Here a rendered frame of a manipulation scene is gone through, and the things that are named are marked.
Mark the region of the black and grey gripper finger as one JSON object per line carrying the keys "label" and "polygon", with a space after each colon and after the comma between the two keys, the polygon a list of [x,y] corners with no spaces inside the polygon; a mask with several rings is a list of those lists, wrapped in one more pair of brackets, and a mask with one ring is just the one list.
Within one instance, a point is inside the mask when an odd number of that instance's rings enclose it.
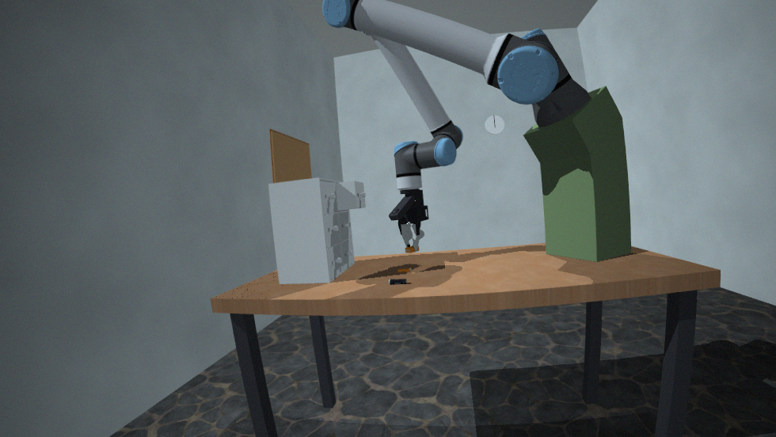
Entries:
{"label": "black and grey gripper finger", "polygon": [[401,220],[398,220],[398,227],[406,247],[410,247],[409,240],[413,238],[413,233],[411,231],[411,224],[410,223],[404,224],[404,222],[402,222]]}
{"label": "black and grey gripper finger", "polygon": [[413,248],[415,252],[418,249],[419,245],[419,239],[421,239],[424,236],[424,231],[420,229],[420,219],[419,215],[415,215],[415,219],[413,220],[413,224],[411,225],[411,231],[413,233]]}

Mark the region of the white chest of drawers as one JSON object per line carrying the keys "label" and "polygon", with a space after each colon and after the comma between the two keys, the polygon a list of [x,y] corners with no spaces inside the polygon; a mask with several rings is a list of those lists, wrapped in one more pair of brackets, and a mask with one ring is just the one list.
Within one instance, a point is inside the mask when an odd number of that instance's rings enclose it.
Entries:
{"label": "white chest of drawers", "polygon": [[323,212],[320,181],[310,178],[268,184],[276,264],[280,284],[331,283],[323,215],[350,210]]}

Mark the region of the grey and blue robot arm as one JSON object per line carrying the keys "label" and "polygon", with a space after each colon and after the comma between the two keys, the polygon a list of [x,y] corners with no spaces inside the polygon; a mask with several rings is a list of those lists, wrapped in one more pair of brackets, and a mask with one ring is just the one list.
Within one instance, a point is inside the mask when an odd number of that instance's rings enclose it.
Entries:
{"label": "grey and blue robot arm", "polygon": [[497,37],[387,0],[324,0],[322,12],[335,28],[372,36],[434,138],[394,147],[398,190],[422,188],[420,170],[453,164],[463,140],[406,46],[483,74],[511,101],[532,104],[539,127],[563,120],[590,99],[540,28],[521,38]]}

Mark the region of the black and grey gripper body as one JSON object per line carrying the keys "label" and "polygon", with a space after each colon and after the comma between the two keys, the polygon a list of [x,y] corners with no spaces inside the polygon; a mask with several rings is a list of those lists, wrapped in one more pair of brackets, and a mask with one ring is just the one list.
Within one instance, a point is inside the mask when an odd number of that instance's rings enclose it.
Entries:
{"label": "black and grey gripper body", "polygon": [[[413,223],[413,220],[415,219],[415,215],[419,215],[420,221],[424,221],[428,219],[428,211],[427,211],[427,217],[426,217],[426,211],[428,210],[428,205],[424,205],[424,198],[423,198],[423,190],[420,189],[409,189],[409,190],[401,190],[401,194],[405,194],[405,196],[414,196],[416,201],[411,206],[410,209],[405,213],[405,215],[402,217],[401,221],[404,222],[404,224],[410,222]],[[410,192],[410,193],[407,193]],[[424,213],[425,211],[425,213]]]}

